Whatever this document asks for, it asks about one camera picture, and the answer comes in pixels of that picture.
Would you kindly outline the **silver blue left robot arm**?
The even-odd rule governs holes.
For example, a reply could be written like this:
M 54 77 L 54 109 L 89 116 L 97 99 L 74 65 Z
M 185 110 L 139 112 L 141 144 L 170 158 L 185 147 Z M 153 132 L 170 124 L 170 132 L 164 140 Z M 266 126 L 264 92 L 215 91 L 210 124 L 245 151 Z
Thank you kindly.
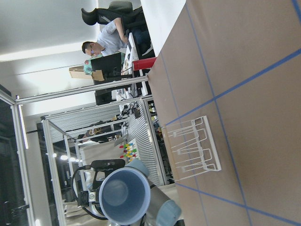
M 182 213 L 180 206 L 151 180 L 147 181 L 150 185 L 150 204 L 144 224 L 146 226 L 175 226 Z

